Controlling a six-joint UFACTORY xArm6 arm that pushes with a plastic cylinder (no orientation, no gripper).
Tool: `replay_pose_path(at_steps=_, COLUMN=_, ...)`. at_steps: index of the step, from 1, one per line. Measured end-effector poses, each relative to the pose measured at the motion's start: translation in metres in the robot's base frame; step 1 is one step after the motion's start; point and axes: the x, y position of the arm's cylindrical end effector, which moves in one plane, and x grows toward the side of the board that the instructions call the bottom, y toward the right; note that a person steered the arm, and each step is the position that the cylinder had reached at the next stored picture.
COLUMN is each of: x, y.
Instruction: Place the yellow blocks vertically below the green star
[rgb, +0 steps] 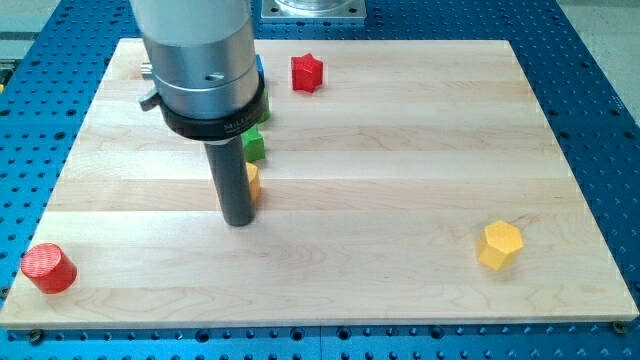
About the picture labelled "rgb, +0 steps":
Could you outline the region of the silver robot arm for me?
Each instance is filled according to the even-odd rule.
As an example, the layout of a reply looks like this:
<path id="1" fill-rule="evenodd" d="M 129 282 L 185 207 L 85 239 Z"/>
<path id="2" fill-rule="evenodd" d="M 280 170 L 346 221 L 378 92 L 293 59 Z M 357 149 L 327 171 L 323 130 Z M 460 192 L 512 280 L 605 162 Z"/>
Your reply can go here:
<path id="1" fill-rule="evenodd" d="M 201 141 L 222 141 L 265 110 L 248 0 L 131 0 L 154 88 L 139 103 L 158 106 L 167 126 Z"/>

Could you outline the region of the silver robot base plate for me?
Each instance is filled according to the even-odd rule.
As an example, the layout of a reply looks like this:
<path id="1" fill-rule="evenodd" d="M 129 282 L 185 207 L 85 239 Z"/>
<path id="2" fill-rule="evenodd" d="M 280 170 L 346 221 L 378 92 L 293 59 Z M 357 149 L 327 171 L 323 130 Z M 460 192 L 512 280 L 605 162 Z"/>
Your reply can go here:
<path id="1" fill-rule="evenodd" d="M 354 19 L 367 17 L 365 0 L 262 0 L 261 18 L 281 19 Z"/>

